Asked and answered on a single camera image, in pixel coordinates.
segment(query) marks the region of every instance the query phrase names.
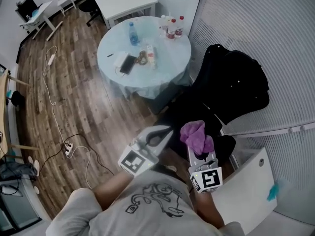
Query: corrugated translucent panel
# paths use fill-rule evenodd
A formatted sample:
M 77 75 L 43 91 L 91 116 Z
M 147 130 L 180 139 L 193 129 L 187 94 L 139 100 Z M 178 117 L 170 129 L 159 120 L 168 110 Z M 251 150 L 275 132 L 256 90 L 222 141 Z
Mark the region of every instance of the corrugated translucent panel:
M 256 59 L 268 78 L 269 106 L 232 121 L 226 133 L 315 120 L 315 0 L 201 0 L 189 38 L 193 78 L 216 43 Z
M 276 211 L 315 225 L 315 130 L 243 138 L 237 143 L 266 148 L 274 179 L 280 183 Z

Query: bottle with red cap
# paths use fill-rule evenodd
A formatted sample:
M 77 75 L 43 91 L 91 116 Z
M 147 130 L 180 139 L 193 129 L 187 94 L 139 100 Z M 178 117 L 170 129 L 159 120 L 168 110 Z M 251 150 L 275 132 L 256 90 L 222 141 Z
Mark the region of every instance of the bottle with red cap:
M 183 35 L 184 28 L 184 16 L 179 17 L 179 21 L 177 23 L 177 28 L 175 31 L 175 37 L 181 37 Z
M 167 30 L 167 37 L 169 39 L 174 39 L 175 38 L 175 32 L 176 32 L 176 19 L 173 18 L 172 21 L 170 22 Z

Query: smartphone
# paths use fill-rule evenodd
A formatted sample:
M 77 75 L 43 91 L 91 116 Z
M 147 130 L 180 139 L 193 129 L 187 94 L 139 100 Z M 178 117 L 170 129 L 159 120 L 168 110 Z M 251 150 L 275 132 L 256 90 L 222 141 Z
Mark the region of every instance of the smartphone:
M 131 71 L 131 69 L 132 69 L 132 67 L 133 67 L 134 62 L 135 62 L 136 59 L 137 59 L 137 57 L 134 57 L 134 56 L 130 56 L 130 55 L 129 55 L 129 56 L 125 59 L 123 65 L 122 65 L 122 67 L 121 67 L 121 69 L 120 69 L 120 72 L 121 72 L 121 73 L 125 73 L 125 74 L 128 75 L 128 74 L 130 73 L 130 71 Z

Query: baseboard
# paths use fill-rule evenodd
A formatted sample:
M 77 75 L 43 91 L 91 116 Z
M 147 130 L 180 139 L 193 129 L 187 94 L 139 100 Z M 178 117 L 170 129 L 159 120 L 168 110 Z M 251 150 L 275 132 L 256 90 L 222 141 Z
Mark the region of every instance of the baseboard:
M 74 1 L 74 3 L 77 4 L 77 3 L 81 2 L 81 1 L 82 1 L 82 0 L 76 0 L 76 1 Z M 72 3 L 68 4 L 67 6 L 65 6 L 64 9 L 66 10 L 66 9 L 68 9 L 70 6 L 72 6 Z M 60 13 L 61 13 L 61 11 L 58 10 L 55 14 L 51 15 L 48 19 L 51 21 L 54 17 L 58 16 Z M 22 48 L 23 44 L 24 44 L 30 37 L 32 37 L 32 36 L 36 33 L 36 31 L 37 31 L 37 30 L 34 29 L 32 32 L 30 32 L 30 33 L 26 36 L 26 38 L 24 38 L 24 39 L 22 40 L 22 42 L 21 42 L 21 44 L 20 44 L 20 47 L 19 47 L 18 55 L 17 55 L 17 57 L 16 57 L 16 63 L 17 63 L 17 64 L 19 63 L 21 48 Z

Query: extension cord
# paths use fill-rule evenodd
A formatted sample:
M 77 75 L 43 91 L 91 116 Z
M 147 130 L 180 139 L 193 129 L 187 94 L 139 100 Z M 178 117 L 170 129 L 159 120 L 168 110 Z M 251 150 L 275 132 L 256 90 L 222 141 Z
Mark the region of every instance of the extension cord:
M 49 59 L 49 61 L 48 61 L 48 63 L 47 63 L 48 65 L 51 65 L 51 64 L 53 63 L 53 61 L 54 61 L 54 59 L 55 59 L 55 56 L 56 56 L 55 54 L 52 54 L 52 55 L 51 55 L 51 57 L 50 57 L 50 59 Z
M 73 144 L 65 144 L 64 147 L 65 147 L 65 154 L 69 156 L 73 149 Z

